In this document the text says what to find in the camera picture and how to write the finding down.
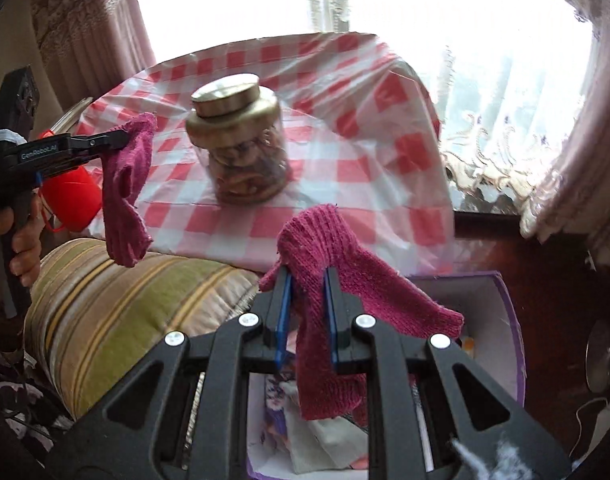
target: cushion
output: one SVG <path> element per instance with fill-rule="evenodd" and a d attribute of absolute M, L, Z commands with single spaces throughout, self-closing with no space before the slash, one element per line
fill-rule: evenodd
<path fill-rule="evenodd" d="M 35 358 L 74 419 L 165 333 L 213 332 L 248 309 L 258 277 L 226 264 L 147 253 L 128 269 L 101 240 L 81 238 L 42 261 L 25 320 Z"/>

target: silver screw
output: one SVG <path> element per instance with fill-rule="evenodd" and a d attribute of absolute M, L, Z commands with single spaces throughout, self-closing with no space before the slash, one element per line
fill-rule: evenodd
<path fill-rule="evenodd" d="M 376 324 L 376 318 L 369 314 L 361 314 L 356 318 L 356 324 L 361 328 L 371 328 Z"/>
<path fill-rule="evenodd" d="M 185 335 L 178 330 L 174 330 L 165 336 L 165 343 L 169 346 L 178 346 L 185 341 Z"/>
<path fill-rule="evenodd" d="M 239 317 L 239 323 L 242 326 L 256 326 L 258 321 L 258 316 L 252 312 L 248 312 L 247 314 L 243 314 L 241 317 Z"/>
<path fill-rule="evenodd" d="M 445 334 L 434 334 L 433 336 L 431 336 L 431 338 L 429 338 L 429 343 L 434 348 L 443 350 L 451 345 L 451 340 Z"/>

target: hand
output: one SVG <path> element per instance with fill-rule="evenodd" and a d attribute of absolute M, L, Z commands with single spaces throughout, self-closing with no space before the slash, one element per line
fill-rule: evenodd
<path fill-rule="evenodd" d="M 40 273 L 40 232 L 44 222 L 40 216 L 40 198 L 32 198 L 32 212 L 27 224 L 12 239 L 12 249 L 16 256 L 9 264 L 9 269 L 20 276 L 23 286 L 32 286 Z M 10 208 L 0 210 L 0 235 L 12 227 L 14 213 Z"/>

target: dark red floor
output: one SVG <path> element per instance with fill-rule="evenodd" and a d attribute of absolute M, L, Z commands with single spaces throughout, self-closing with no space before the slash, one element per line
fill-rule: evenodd
<path fill-rule="evenodd" d="M 523 239 L 514 221 L 457 215 L 456 235 L 455 272 L 501 272 L 525 343 L 525 408 L 571 450 L 578 436 L 575 412 L 597 397 L 586 387 L 584 357 L 594 322 L 610 322 L 610 272 L 589 269 L 580 238 L 563 235 L 541 245 Z M 579 450 L 587 448 L 602 407 L 581 413 Z"/>

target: tablecloth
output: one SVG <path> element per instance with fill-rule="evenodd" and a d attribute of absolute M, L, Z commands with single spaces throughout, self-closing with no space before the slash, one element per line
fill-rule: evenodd
<path fill-rule="evenodd" d="M 195 89 L 241 72 L 256 73 L 280 98 L 293 180 L 264 204 L 220 206 L 184 124 Z M 77 134 L 140 112 L 158 118 L 152 167 L 136 202 L 152 250 L 266 271 L 285 222 L 334 203 L 361 243 L 400 272 L 449 270 L 453 213 L 437 148 L 440 123 L 416 73 L 380 38 L 280 36 L 165 61 L 91 104 Z M 99 162 L 88 169 L 101 182 Z M 86 234 L 104 238 L 102 215 Z"/>

